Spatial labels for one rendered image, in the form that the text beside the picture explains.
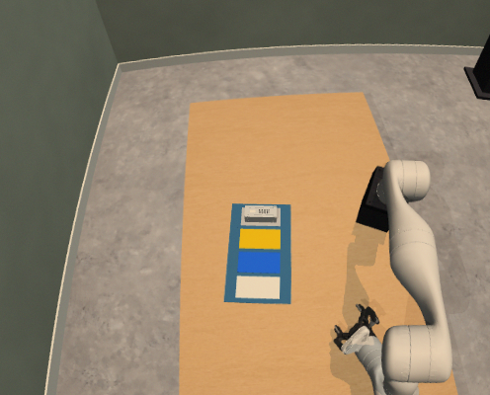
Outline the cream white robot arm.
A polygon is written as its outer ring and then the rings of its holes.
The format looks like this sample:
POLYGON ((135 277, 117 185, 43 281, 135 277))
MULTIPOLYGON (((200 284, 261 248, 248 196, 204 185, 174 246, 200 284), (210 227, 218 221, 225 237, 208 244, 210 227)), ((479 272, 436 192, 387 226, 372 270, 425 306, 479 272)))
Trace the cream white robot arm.
POLYGON ((384 166, 381 187, 379 182, 376 188, 387 207, 391 269, 418 304, 426 325, 390 327, 382 343, 368 336, 368 327, 362 326, 341 346, 344 355, 356 354, 374 395, 419 395, 419 383, 446 382, 451 374, 452 350, 435 237, 407 203, 423 199, 430 183, 430 170, 423 161, 391 160, 384 166))

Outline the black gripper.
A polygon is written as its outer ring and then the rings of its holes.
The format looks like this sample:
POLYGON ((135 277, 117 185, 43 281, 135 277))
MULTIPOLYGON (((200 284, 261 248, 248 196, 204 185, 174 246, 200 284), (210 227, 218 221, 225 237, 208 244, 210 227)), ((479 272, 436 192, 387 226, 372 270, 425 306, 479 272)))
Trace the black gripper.
POLYGON ((359 321, 358 323, 356 323, 354 325, 353 328, 351 328, 349 330, 349 333, 343 333, 341 328, 337 325, 335 325, 334 327, 334 330, 337 334, 337 338, 334 339, 334 343, 336 344, 336 346, 340 349, 341 351, 341 346, 343 346, 342 344, 342 340, 349 340, 353 334, 359 330, 360 327, 362 326, 366 326, 368 327, 369 329, 369 336, 374 336, 376 337, 375 333, 373 332, 372 330, 372 326, 373 325, 378 325, 379 324, 379 320, 374 312, 373 309, 371 309, 369 306, 367 307, 367 309, 364 309, 364 307, 360 304, 356 304, 357 308, 359 309, 359 311, 361 312, 361 316, 359 317, 359 321), (368 315, 369 315, 369 323, 368 323, 368 315), (356 330, 357 329, 357 330, 356 330), (344 339, 345 338, 345 339, 344 339))

